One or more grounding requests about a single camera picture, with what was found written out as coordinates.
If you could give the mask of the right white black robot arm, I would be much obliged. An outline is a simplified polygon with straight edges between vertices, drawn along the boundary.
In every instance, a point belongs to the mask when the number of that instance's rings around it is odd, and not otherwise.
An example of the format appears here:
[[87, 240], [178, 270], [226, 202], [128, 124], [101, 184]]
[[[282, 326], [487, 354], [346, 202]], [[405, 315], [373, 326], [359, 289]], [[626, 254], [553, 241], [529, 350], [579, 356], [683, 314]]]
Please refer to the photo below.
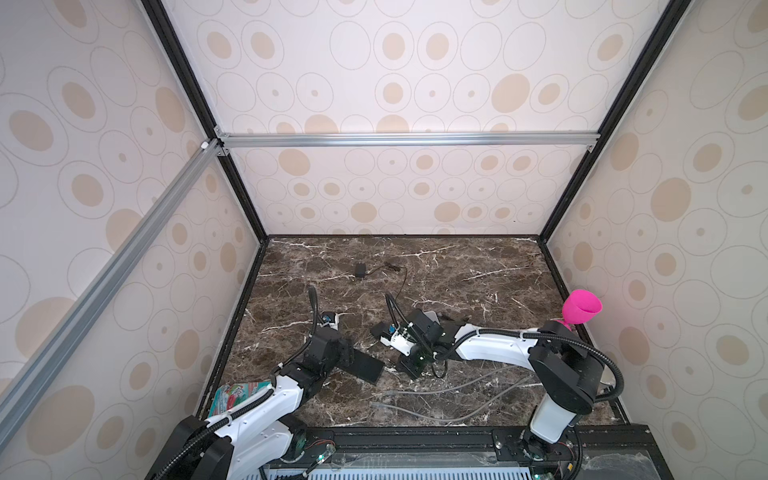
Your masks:
[[419, 309], [403, 316], [393, 308], [391, 316], [392, 322], [378, 325], [374, 336], [400, 353], [397, 368], [413, 379], [427, 366], [449, 360], [489, 360], [533, 372], [545, 394], [528, 424], [529, 443], [558, 443], [578, 418], [624, 390], [616, 362], [557, 321], [538, 329], [506, 330]]

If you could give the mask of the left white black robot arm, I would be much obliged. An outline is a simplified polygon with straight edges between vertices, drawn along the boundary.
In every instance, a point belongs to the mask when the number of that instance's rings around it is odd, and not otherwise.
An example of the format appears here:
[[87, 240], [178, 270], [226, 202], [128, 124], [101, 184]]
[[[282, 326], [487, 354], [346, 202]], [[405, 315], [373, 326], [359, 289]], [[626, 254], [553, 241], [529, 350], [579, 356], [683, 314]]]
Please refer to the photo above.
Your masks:
[[256, 472], [295, 444], [302, 426], [288, 416], [316, 395], [335, 369], [375, 383], [383, 363], [353, 348], [335, 328], [322, 326], [278, 367], [267, 388], [206, 420], [182, 420], [146, 477], [240, 479]]

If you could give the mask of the black power adapter with plug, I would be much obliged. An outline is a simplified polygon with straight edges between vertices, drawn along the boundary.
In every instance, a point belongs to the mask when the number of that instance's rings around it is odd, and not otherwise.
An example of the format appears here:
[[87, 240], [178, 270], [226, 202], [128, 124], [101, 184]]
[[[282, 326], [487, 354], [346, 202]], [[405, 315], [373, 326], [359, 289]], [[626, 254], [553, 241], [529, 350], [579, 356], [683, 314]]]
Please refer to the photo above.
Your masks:
[[392, 336], [397, 332], [396, 327], [391, 324], [380, 322], [370, 329], [371, 335], [385, 346], [391, 346]]

